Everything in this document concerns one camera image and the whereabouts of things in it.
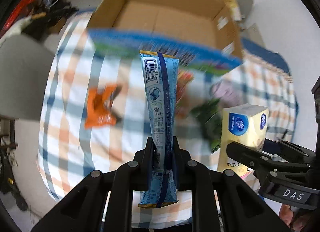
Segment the person's right hand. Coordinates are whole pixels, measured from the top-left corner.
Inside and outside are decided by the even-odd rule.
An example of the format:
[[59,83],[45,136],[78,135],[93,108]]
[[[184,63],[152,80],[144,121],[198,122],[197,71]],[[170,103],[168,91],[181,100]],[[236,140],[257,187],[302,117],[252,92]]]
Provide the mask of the person's right hand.
[[291,229],[291,231],[301,231],[310,220],[311,214],[298,216],[289,205],[282,204],[279,211],[280,219]]

